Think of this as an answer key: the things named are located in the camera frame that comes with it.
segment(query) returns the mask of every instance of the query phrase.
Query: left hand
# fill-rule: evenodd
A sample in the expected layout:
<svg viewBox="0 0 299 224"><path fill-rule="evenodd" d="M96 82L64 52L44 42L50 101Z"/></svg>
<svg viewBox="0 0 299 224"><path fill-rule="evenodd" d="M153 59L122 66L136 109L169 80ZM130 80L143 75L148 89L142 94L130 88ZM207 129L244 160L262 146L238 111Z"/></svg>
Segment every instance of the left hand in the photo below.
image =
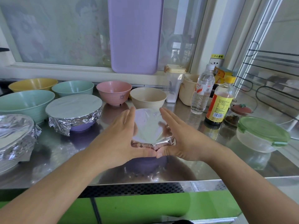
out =
<svg viewBox="0 0 299 224"><path fill-rule="evenodd" d="M123 111L85 150L106 169L123 165L133 158L155 157L153 149L131 146L134 131L137 131L134 119L134 107Z"/></svg>

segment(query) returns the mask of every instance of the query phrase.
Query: purple cutting board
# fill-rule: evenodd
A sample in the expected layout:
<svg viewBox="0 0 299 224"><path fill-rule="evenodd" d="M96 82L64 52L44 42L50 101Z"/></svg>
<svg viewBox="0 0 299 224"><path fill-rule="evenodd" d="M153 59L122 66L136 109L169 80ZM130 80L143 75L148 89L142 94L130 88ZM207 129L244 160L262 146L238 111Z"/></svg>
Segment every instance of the purple cutting board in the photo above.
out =
<svg viewBox="0 0 299 224"><path fill-rule="evenodd" d="M111 66L117 73L155 74L164 0L108 0Z"/></svg>

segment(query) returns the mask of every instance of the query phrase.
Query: aluminum foil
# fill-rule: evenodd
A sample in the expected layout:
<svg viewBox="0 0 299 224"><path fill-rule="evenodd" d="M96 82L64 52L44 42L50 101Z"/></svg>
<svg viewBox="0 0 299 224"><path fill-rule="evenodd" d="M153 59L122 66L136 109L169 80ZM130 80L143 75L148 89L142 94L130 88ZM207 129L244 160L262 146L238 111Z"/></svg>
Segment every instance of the aluminum foil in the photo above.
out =
<svg viewBox="0 0 299 224"><path fill-rule="evenodd" d="M162 119L161 113L155 109L137 109L135 112L137 133L132 138L131 146L147 147L154 150L165 145L173 145L174 137Z"/></svg>
<svg viewBox="0 0 299 224"><path fill-rule="evenodd" d="M90 94L71 95L52 101L46 107L49 126L55 131L70 135L72 127L97 121L102 114L102 100Z"/></svg>
<svg viewBox="0 0 299 224"><path fill-rule="evenodd" d="M41 128L29 116L0 115L0 161L29 161Z"/></svg>

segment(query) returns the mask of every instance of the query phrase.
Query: light green bowl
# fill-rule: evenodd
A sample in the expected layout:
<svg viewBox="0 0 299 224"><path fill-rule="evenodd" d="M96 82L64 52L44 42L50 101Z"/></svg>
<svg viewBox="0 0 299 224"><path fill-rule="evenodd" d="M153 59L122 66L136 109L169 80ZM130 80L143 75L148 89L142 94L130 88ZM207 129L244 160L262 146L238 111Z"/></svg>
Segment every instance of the light green bowl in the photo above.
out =
<svg viewBox="0 0 299 224"><path fill-rule="evenodd" d="M39 124L47 119L46 106L55 94L48 90L27 90L0 97L0 114L23 114Z"/></svg>
<svg viewBox="0 0 299 224"><path fill-rule="evenodd" d="M67 81L56 84L52 90L60 97L77 94L92 94L94 84L87 81Z"/></svg>

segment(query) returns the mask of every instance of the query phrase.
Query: yellow bowl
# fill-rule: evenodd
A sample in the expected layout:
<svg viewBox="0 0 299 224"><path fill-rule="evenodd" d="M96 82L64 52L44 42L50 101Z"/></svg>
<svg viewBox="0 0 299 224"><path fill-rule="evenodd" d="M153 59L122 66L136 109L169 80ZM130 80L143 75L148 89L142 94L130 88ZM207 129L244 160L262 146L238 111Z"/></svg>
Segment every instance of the yellow bowl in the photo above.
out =
<svg viewBox="0 0 299 224"><path fill-rule="evenodd" d="M25 90L51 90L52 86L56 85L56 79L37 78L25 79L14 82L8 86L13 92L20 92Z"/></svg>

